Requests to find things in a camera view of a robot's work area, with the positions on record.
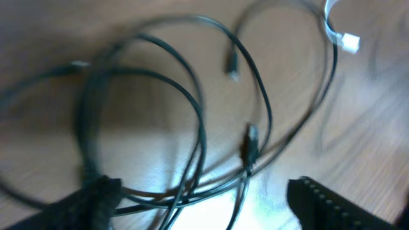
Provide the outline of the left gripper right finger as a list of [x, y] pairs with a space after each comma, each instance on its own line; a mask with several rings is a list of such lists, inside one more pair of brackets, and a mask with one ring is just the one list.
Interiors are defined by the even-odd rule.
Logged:
[[312, 178], [289, 180], [287, 204], [305, 230], [395, 230]]

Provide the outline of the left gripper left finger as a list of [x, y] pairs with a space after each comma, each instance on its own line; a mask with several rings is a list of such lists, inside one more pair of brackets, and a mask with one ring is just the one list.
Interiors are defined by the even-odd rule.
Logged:
[[120, 179], [102, 176], [6, 230], [108, 230], [115, 209], [122, 200], [121, 186]]

